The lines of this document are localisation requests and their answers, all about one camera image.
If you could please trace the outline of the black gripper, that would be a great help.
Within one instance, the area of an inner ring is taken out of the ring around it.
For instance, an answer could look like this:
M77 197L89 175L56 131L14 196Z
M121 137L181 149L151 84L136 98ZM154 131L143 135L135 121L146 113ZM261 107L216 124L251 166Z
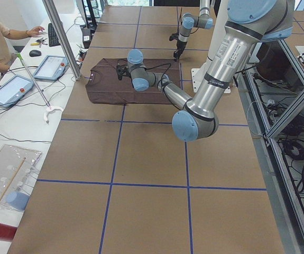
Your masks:
M187 42L186 42L186 41L185 41L185 42L180 41L180 40L177 41L177 49L176 49L176 51L173 53L173 57L174 57L174 61L175 61L175 62L178 62L178 61L179 61L180 56L181 56L181 53L183 53L183 51L185 50L186 45L187 45Z

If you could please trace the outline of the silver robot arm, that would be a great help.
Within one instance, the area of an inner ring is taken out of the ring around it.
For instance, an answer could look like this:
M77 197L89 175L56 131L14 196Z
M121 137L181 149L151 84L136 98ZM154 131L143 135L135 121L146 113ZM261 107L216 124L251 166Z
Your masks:
M149 72L138 49L128 53L127 74L136 91L156 87L179 109L173 116L172 128L180 140L209 137L219 125L214 108L233 76L244 67L251 48L259 42L289 37L293 12L293 1L222 1L214 30L224 28L225 35L194 97L175 85L166 74Z
M177 31L169 37L169 41L177 41L177 49L173 53L174 61L178 61L183 54L193 28L210 29L212 27L213 19L210 17L211 3L212 1L200 1L198 16L194 16L191 13L180 15Z

